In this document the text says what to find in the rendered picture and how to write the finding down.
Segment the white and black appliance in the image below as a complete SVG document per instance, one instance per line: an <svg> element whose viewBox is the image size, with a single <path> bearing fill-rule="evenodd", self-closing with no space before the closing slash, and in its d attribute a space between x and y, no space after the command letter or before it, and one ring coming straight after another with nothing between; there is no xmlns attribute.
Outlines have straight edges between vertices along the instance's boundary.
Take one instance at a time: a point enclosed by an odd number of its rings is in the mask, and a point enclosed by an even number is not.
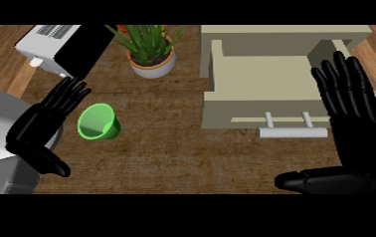
<svg viewBox="0 0 376 237"><path fill-rule="evenodd" d="M83 80L113 37L104 25L35 25L14 49L32 68Z"/></svg>

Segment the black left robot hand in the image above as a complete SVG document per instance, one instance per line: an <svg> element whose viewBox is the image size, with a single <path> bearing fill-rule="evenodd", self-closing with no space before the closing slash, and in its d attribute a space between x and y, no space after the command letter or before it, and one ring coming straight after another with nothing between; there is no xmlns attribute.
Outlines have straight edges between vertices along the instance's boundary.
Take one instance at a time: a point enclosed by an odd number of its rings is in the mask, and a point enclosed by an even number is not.
<svg viewBox="0 0 376 237"><path fill-rule="evenodd" d="M45 144L91 92L85 85L79 78L66 77L44 100L21 113L7 131L5 150L19 155L41 174L70 175L70 167Z"/></svg>

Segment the beige open drawer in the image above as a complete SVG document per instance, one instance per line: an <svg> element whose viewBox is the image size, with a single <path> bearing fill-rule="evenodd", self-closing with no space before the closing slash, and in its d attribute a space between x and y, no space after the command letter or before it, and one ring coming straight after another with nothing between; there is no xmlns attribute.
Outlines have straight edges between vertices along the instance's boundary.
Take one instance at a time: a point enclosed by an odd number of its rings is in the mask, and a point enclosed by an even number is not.
<svg viewBox="0 0 376 237"><path fill-rule="evenodd" d="M207 91L203 93L203 128L257 128L271 114L277 127L328 126L310 69L347 51L340 40L322 40L305 56L226 57L219 40L210 42Z"/></svg>

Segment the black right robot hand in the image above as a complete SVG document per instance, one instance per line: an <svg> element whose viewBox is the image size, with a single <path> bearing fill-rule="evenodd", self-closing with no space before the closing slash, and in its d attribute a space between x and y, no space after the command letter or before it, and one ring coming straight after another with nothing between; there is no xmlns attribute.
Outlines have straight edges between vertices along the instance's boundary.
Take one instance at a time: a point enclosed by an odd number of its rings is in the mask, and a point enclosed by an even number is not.
<svg viewBox="0 0 376 237"><path fill-rule="evenodd" d="M302 194L376 194L376 95L355 57L310 69L327 110L340 166L280 173L274 186Z"/></svg>

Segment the potted green plant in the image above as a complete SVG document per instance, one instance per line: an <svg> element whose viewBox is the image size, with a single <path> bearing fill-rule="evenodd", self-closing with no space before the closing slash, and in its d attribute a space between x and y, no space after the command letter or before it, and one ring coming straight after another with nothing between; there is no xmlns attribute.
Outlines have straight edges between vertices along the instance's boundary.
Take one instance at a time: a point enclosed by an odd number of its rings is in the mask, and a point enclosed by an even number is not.
<svg viewBox="0 0 376 237"><path fill-rule="evenodd" d="M126 48L126 60L136 75L145 79L160 78L175 66L175 42L185 27L173 37L162 25L126 25L126 33L110 25L106 28L114 35L114 42Z"/></svg>

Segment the green cup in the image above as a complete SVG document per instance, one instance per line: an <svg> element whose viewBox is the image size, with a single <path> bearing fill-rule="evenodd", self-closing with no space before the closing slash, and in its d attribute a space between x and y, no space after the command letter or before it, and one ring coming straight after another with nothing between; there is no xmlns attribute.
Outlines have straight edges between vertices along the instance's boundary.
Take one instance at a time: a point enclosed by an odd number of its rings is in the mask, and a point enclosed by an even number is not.
<svg viewBox="0 0 376 237"><path fill-rule="evenodd" d="M76 131L82 139L113 139L120 133L120 124L113 108L103 103L94 104L82 111Z"/></svg>

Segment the beige cabinet body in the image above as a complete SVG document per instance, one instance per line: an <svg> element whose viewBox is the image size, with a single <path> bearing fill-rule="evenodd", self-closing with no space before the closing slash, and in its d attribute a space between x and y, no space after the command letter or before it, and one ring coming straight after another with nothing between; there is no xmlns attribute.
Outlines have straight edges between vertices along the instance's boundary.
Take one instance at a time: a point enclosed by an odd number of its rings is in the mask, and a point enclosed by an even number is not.
<svg viewBox="0 0 376 237"><path fill-rule="evenodd" d="M207 77L210 41L226 56L306 56L322 40L340 40L346 50L371 34L367 25L200 25L198 76Z"/></svg>

